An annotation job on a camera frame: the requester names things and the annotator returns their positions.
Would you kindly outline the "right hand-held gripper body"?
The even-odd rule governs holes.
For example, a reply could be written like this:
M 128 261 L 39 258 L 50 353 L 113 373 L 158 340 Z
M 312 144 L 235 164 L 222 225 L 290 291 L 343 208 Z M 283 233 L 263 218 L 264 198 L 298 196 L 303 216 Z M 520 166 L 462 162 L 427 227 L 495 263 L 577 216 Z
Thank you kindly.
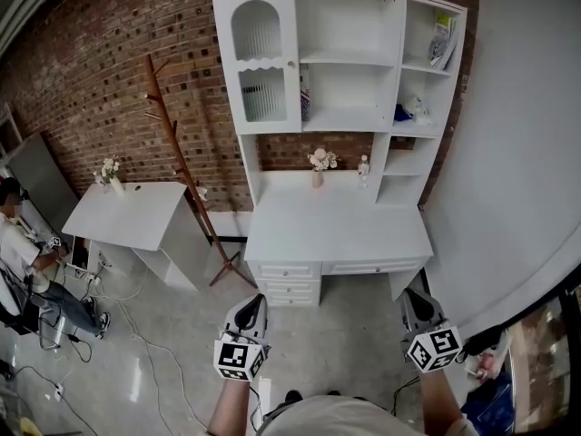
M 406 361 L 421 373 L 448 367 L 462 350 L 458 328 L 452 326 L 439 302 L 423 291 L 406 288 L 399 297 L 406 328 L 401 342 Z

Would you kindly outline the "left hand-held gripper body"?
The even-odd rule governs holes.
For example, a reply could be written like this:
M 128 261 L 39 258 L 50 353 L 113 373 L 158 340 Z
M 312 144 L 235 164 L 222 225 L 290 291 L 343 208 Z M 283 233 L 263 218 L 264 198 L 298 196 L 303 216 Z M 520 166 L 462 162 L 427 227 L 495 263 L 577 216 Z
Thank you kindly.
M 227 313 L 214 342 L 213 366 L 223 379 L 252 382 L 268 359 L 268 303 L 259 293 Z

